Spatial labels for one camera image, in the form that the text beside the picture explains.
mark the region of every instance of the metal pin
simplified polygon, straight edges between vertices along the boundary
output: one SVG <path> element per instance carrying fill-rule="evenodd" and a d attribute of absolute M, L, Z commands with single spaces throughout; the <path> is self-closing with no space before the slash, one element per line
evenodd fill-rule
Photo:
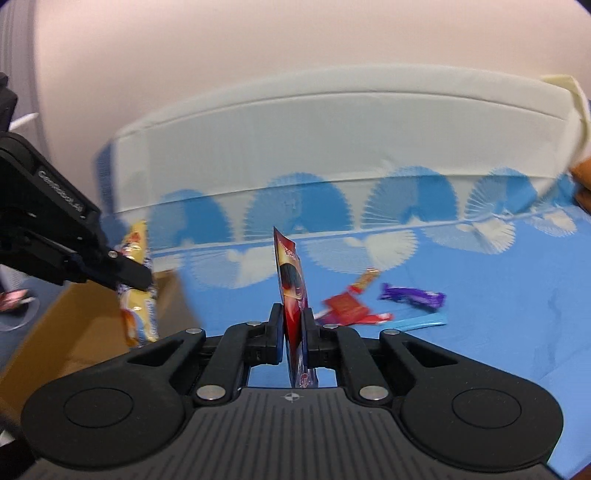
<path fill-rule="evenodd" d="M 378 385 L 368 385 L 359 390 L 359 395 L 365 400 L 383 400 L 388 396 L 388 390 Z"/>
<path fill-rule="evenodd" d="M 219 400 L 226 394 L 226 389 L 219 385 L 204 385 L 197 389 L 197 396 L 202 400 Z"/>

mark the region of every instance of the red candy wrapper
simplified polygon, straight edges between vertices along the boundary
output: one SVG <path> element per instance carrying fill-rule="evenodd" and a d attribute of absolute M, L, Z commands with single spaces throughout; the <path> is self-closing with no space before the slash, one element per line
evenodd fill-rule
<path fill-rule="evenodd" d="M 337 322 L 339 325 L 357 323 L 369 314 L 369 308 L 348 291 L 326 299 L 324 304 L 330 308 L 330 314 L 339 319 Z"/>
<path fill-rule="evenodd" d="M 283 300 L 283 321 L 291 386 L 315 388 L 318 387 L 316 371 L 304 366 L 301 350 L 301 313 L 308 306 L 308 295 L 300 258 L 296 254 L 296 244 L 281 235 L 276 228 L 273 229 L 273 237 L 279 291 Z"/>

